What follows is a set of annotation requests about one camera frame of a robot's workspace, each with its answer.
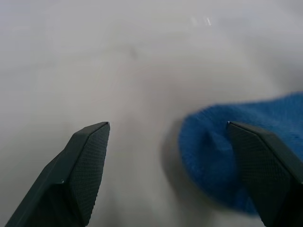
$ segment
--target blue knit fabric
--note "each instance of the blue knit fabric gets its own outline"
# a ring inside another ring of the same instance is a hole
[[[182,162],[192,180],[210,197],[236,210],[257,214],[238,178],[228,121],[274,132],[303,160],[303,93],[270,101],[214,105],[188,116],[179,135]]]

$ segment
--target white table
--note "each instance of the white table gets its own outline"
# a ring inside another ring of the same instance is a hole
[[[188,179],[180,121],[303,86],[298,0],[3,0],[0,226],[77,130],[111,133],[91,227],[260,227]]]

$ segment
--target white surface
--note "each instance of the white surface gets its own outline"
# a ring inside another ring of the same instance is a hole
[[[90,225],[260,227],[188,181],[176,134],[217,102],[302,88],[299,0],[2,0],[0,226],[77,130],[110,121]]]

